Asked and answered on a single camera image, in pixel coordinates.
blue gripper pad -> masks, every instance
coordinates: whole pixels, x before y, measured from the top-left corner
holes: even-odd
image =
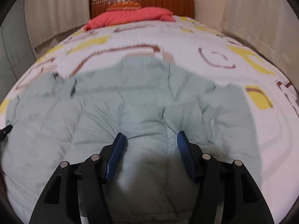
[[[113,179],[116,169],[119,163],[119,160],[121,158],[121,155],[123,153],[123,149],[125,146],[125,141],[127,140],[126,136],[122,133],[119,133],[120,136],[114,145],[114,149],[107,161],[107,168],[106,168],[106,175],[105,180],[109,182],[111,179]]]
[[[183,159],[183,163],[185,165],[186,172],[193,181],[197,178],[196,171],[195,171],[195,162],[192,158],[190,148],[189,148],[189,141],[185,138],[185,133],[180,131],[177,136],[177,144],[178,149],[180,151],[181,157]]]

metal screw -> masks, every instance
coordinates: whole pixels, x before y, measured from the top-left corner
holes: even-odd
[[[202,158],[203,158],[203,159],[206,159],[206,160],[210,160],[210,159],[211,159],[211,155],[205,153],[205,154],[203,154]]]
[[[243,163],[242,163],[240,160],[236,160],[236,161],[235,161],[235,164],[236,164],[237,166],[242,166]]]
[[[68,165],[68,162],[63,161],[62,163],[60,163],[60,167],[66,167]]]
[[[96,160],[99,160],[99,159],[100,159],[100,156],[98,154],[92,155],[92,160],[93,161],[96,161]]]

white bedspread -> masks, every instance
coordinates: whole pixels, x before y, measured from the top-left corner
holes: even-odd
[[[12,88],[0,107],[0,128],[5,126],[9,100],[41,74],[57,71],[70,77],[110,67],[132,55],[175,63],[219,85],[243,88],[261,153],[261,190],[279,223],[299,194],[299,107],[294,87],[277,68],[239,42],[190,18],[174,17],[176,23],[144,21],[71,35]]]

bed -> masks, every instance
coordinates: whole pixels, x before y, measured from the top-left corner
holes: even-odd
[[[105,8],[118,1],[135,1],[143,7],[167,8],[173,12],[176,23],[143,21],[75,32],[41,57],[12,88],[0,108],[0,128],[6,125],[6,109],[10,101],[47,73],[55,71],[63,78],[71,78],[89,71],[111,68],[122,58],[158,58],[209,79],[216,85],[233,84],[243,90],[253,116],[261,161],[260,178],[253,169],[252,175],[260,184],[275,223],[279,223],[299,193],[299,146],[296,141],[299,139],[299,107],[298,93],[292,83],[253,50],[195,21],[193,0],[91,1],[91,18],[105,12]],[[16,199],[16,192],[20,188],[30,189],[30,182],[20,187],[16,181],[20,176],[12,171],[26,161],[23,159],[14,164],[13,158],[20,157],[20,154],[19,150],[15,151],[8,144],[2,166],[6,173],[10,202],[22,220],[28,222],[37,198],[29,198],[31,206],[28,210],[20,206]],[[42,190],[43,184],[37,188],[37,193]],[[153,219],[175,218],[160,216]],[[128,218],[126,221],[139,222],[145,219]]]

yellow pattern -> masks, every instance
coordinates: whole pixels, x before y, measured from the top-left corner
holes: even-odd
[[[80,34],[82,34],[84,31],[83,31],[83,29],[81,28],[81,29],[79,29],[78,31],[76,31],[76,32],[74,32],[71,36],[77,36],[77,35],[80,35]]]
[[[241,56],[246,62],[248,62],[253,69],[259,71],[260,73],[264,73],[264,74],[272,74],[273,76],[275,76],[273,71],[268,71],[267,69],[263,68],[262,66],[256,64],[253,60],[251,60],[249,58],[249,55],[251,56],[255,56],[260,62],[263,62],[262,59],[256,55],[256,53],[254,53],[251,50],[248,49],[244,49],[241,47],[236,47],[233,45],[228,45],[228,48],[230,48],[233,52],[235,52],[236,54],[238,54],[239,56]]]
[[[183,32],[186,32],[186,33],[193,33],[195,34],[194,31],[190,30],[190,29],[181,29]]]
[[[220,33],[219,31],[208,28],[208,27],[204,27],[204,26],[200,26],[200,25],[194,25],[194,28],[196,28],[200,31],[205,31],[205,32],[211,33],[211,34],[222,35],[222,33]]]
[[[191,19],[191,18],[188,18],[188,17],[181,17],[181,20],[184,21],[184,22],[191,22],[191,23],[193,23],[195,21],[194,19]]]
[[[41,58],[39,58],[34,64],[36,65],[36,64],[42,63],[50,53],[52,53],[52,54],[55,53],[56,51],[62,49],[63,46],[64,46],[63,44],[60,44],[60,45],[57,45],[57,46],[49,49],[47,51],[47,53],[45,53]]]
[[[116,26],[119,26],[119,25],[123,25],[123,24],[116,24],[116,25],[110,25],[110,26],[106,26],[105,28],[114,28],[114,27],[116,27]]]
[[[258,85],[247,85],[246,92],[260,110],[273,108],[273,103]]]
[[[8,103],[9,103],[9,99],[4,99],[2,101],[2,104],[0,105],[0,114],[4,114],[6,112]]]
[[[107,35],[107,36],[103,36],[103,37],[100,37],[100,38],[94,38],[94,39],[87,40],[85,42],[82,42],[81,44],[79,44],[75,48],[69,50],[67,54],[83,50],[83,49],[88,48],[92,45],[105,44],[110,37],[111,36]]]

